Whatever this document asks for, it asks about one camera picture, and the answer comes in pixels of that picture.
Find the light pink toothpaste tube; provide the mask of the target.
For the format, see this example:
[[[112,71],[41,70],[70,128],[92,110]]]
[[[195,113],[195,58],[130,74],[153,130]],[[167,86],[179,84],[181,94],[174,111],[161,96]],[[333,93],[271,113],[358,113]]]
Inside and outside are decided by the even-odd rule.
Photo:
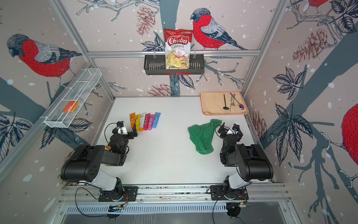
[[[147,130],[152,130],[153,127],[153,121],[154,121],[155,115],[154,114],[150,114],[149,115],[149,119],[148,119],[148,126],[147,126]]]

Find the light blue toothpaste tube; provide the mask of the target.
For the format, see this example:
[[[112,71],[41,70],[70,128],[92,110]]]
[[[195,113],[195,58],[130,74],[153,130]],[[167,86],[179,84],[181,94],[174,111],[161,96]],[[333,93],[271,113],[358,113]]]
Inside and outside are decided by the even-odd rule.
[[[156,113],[155,113],[154,119],[153,119],[152,128],[156,128],[156,127],[157,127],[158,121],[159,121],[159,118],[160,118],[160,115],[161,115],[161,113],[159,113],[159,112],[156,112]]]

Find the green microfibre cloth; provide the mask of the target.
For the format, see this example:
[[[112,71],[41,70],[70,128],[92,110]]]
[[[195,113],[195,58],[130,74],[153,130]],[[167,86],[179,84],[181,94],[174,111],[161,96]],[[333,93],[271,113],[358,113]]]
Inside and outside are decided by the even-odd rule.
[[[208,155],[213,152],[213,136],[216,128],[221,125],[222,120],[211,119],[209,123],[193,125],[188,128],[190,140],[199,154]]]

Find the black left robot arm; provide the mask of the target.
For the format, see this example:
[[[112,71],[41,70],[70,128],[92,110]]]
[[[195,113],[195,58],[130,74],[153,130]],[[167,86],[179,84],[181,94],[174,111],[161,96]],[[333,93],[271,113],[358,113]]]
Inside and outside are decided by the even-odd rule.
[[[124,193],[121,180],[103,171],[100,166],[123,166],[129,153],[129,140],[138,136],[136,125],[128,131],[123,121],[118,121],[106,146],[80,146],[74,150],[61,168],[60,178],[70,183],[87,183],[101,193]]]

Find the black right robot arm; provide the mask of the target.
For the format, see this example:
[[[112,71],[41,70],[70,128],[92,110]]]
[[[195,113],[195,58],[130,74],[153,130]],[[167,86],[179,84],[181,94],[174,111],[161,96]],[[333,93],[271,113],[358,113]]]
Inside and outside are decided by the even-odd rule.
[[[223,140],[220,160],[225,167],[234,167],[235,173],[225,178],[224,190],[238,190],[250,185],[252,181],[266,181],[274,176],[273,167],[258,144],[246,146],[239,141],[243,137],[238,124],[232,128],[222,124],[218,130]]]

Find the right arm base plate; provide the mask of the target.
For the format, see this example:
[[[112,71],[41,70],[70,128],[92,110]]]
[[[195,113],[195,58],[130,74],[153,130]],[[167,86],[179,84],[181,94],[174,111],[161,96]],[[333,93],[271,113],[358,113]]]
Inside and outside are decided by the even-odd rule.
[[[213,201],[223,201],[223,200],[243,200],[247,201],[249,199],[248,192],[246,188],[241,189],[231,189],[224,186],[223,184],[211,185],[209,188],[209,194]]]

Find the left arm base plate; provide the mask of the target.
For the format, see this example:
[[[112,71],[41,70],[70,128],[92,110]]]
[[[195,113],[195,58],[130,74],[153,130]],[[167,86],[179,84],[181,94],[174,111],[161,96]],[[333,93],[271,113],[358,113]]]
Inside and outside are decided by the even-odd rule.
[[[116,187],[112,191],[100,190],[99,202],[135,202],[138,186]]]

